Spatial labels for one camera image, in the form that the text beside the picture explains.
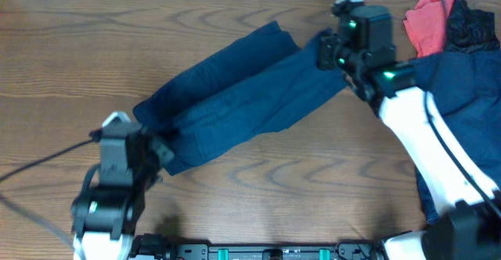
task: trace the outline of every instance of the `wooden table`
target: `wooden table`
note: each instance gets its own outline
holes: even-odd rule
[[[299,45],[335,26],[334,0],[5,0],[0,12],[0,174],[86,139],[176,74],[278,20]],[[496,12],[499,0],[467,0]],[[417,0],[366,0],[402,26]],[[0,191],[70,233],[70,205],[97,145],[17,175]],[[147,194],[137,233],[213,243],[373,239],[425,223],[414,166],[344,90],[289,130],[260,135]],[[0,258],[69,259],[56,238],[0,206]]]

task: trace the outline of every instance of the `wooden surface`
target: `wooden surface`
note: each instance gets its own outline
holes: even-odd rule
[[[278,20],[299,45],[333,26],[334,0],[6,0],[0,12],[0,174],[86,139],[176,74]],[[401,19],[417,0],[366,0]],[[499,0],[467,0],[501,12]],[[0,185],[70,233],[70,205],[97,145]],[[137,233],[213,243],[326,243],[419,229],[414,167],[369,108],[344,90],[291,129],[260,135],[147,194]],[[57,239],[0,206],[0,258],[69,259]]]

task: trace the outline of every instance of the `blue cloth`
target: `blue cloth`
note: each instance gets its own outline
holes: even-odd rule
[[[134,108],[175,153],[175,175],[301,120],[346,84],[319,70],[319,35],[300,50],[273,22],[181,73]]]
[[[439,55],[414,60],[416,80],[426,87]],[[440,114],[471,160],[501,185],[501,51],[444,52],[431,92]],[[417,175],[427,222],[438,214],[421,175]]]

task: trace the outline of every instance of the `folded cloth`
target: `folded cloth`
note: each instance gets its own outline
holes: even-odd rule
[[[445,0],[444,16],[440,0],[419,0],[405,13],[404,27],[417,51],[417,57],[441,52],[445,44],[445,22],[455,0]]]
[[[416,82],[427,86],[440,56],[414,60]],[[501,51],[444,52],[431,92],[440,114],[471,160],[501,186]],[[417,186],[427,222],[438,214],[421,175]]]
[[[260,31],[269,27],[274,34],[256,39],[254,32],[237,41],[134,109],[138,121],[163,133],[175,153],[166,167],[169,174],[205,164],[258,134],[289,128],[346,86],[339,70],[316,67],[319,35],[296,52],[276,23]],[[288,38],[277,39],[277,33]],[[269,66],[270,54],[278,56],[275,61],[285,58]]]
[[[471,10],[467,1],[455,0],[447,19],[444,51],[472,53],[497,49],[494,13]]]

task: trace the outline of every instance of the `pink cloth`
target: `pink cloth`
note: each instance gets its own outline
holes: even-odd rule
[[[447,17],[455,0],[445,0]],[[445,44],[445,22],[440,0],[419,0],[414,9],[405,13],[405,30],[417,50],[417,57],[441,52]]]

